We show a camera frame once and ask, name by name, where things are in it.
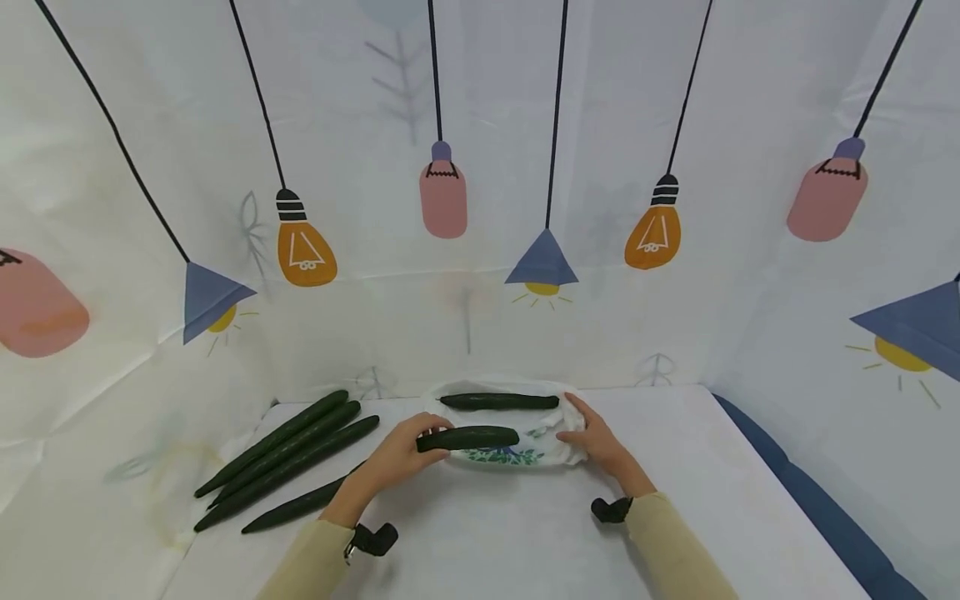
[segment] blue edge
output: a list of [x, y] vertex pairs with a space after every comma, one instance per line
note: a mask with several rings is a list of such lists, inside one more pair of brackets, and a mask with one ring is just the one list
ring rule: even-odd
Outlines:
[[754, 447], [763, 462], [777, 475], [806, 516], [827, 540], [856, 581], [874, 600], [926, 600], [913, 584], [903, 578], [890, 559], [860, 526], [833, 501], [817, 482], [790, 462], [786, 453], [766, 431], [737, 407], [714, 394], [740, 433]]

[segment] beige sleeve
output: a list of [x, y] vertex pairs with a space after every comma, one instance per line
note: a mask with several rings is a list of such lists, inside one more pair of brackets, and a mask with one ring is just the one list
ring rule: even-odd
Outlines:
[[736, 600], [723, 572], [662, 493], [636, 498], [627, 529], [664, 600]]
[[321, 520], [303, 526], [256, 600], [326, 600], [347, 573], [353, 530]]

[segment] green cucumber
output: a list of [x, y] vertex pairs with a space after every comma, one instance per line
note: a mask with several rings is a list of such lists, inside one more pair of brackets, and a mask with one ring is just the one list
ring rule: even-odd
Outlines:
[[556, 396], [524, 394], [457, 394], [443, 396], [440, 402], [461, 411], [549, 410], [560, 406], [560, 399]]
[[320, 461], [336, 454], [347, 446], [370, 434], [380, 424], [380, 417], [373, 415], [347, 425], [340, 431], [307, 447], [299, 455], [291, 458], [283, 465], [275, 468], [256, 481], [250, 483], [243, 490], [226, 498], [223, 502], [210, 509], [204, 518], [193, 526], [193, 530], [201, 532], [220, 521], [240, 513], [251, 504], [273, 492], [288, 481], [297, 478]]
[[417, 438], [417, 451], [426, 452], [435, 448], [444, 450], [469, 450], [473, 448], [500, 448], [519, 444], [520, 436], [510, 427], [472, 425], [445, 429]]
[[333, 499], [333, 496], [337, 494], [340, 490], [340, 486], [347, 480], [347, 477], [355, 470], [363, 466], [363, 463], [360, 463], [350, 473], [347, 473], [340, 479], [336, 481], [331, 481], [322, 488], [317, 488], [312, 492], [307, 492], [304, 495], [294, 498], [289, 502], [284, 502], [275, 509], [267, 511], [261, 516], [258, 516], [249, 525], [240, 530], [242, 534], [253, 534], [258, 531], [263, 531], [265, 529], [271, 529], [277, 527], [278, 525], [283, 525], [284, 523], [289, 523], [292, 520], [296, 520], [304, 515], [309, 515], [315, 511], [319, 511], [322, 508], [325, 508], [327, 504], [330, 503], [330, 500]]
[[212, 479], [204, 483], [198, 490], [193, 492], [194, 497], [202, 498], [210, 492], [213, 492], [220, 486], [225, 485], [240, 471], [250, 463], [269, 453], [274, 448], [283, 444], [301, 430], [307, 427], [313, 421], [321, 418], [332, 411], [337, 406], [347, 401], [347, 390], [338, 390], [332, 394], [324, 396], [307, 408], [303, 409], [298, 415], [283, 423], [269, 436], [260, 440], [256, 444], [244, 450], [240, 456], [236, 457], [223, 468], [221, 468]]
[[250, 484], [250, 482], [256, 481], [273, 469], [280, 467], [288, 459], [296, 456], [301, 448], [319, 442], [329, 434], [351, 422], [359, 413], [360, 402], [351, 400], [342, 406], [338, 406], [332, 413], [322, 419], [314, 421], [312, 425], [308, 425], [306, 429], [284, 442], [280, 447], [275, 448], [263, 458], [252, 463], [245, 468], [243, 472], [234, 477], [220, 490], [220, 495], [217, 496], [217, 499], [213, 501], [211, 506], [220, 504], [239, 490], [242, 490]]

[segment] hand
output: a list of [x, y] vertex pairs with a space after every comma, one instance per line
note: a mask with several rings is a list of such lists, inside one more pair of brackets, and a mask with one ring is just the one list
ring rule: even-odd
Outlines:
[[430, 413], [401, 421], [370, 458], [344, 480], [320, 519], [352, 529], [374, 496], [449, 456], [448, 450], [417, 452], [417, 438], [441, 427], [452, 429], [453, 424]]
[[401, 421], [350, 477], [364, 480], [374, 495], [413, 477], [450, 455], [448, 450], [440, 449], [417, 452], [417, 438], [441, 428], [452, 429], [453, 423], [430, 413]]
[[586, 402], [567, 393], [566, 399], [584, 416], [584, 431], [561, 431], [557, 439], [584, 450], [609, 476], [620, 484], [624, 493], [639, 498], [657, 491], [630, 450], [614, 436], [610, 427]]

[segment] white tablecloth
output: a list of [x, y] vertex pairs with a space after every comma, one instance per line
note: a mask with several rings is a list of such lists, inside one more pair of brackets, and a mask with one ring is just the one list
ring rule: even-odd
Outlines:
[[[744, 600], [866, 599], [750, 444], [700, 386], [584, 392], [667, 493]], [[303, 405], [280, 404], [261, 439]], [[200, 534], [164, 600], [250, 600], [300, 526], [241, 536], [256, 516], [365, 459], [418, 399], [366, 400], [380, 427], [245, 513]], [[357, 553], [340, 599], [560, 600], [651, 598], [622, 525], [601, 525], [593, 498], [619, 490], [593, 467], [542, 472], [442, 464], [383, 493], [364, 514], [399, 541], [383, 558]]]

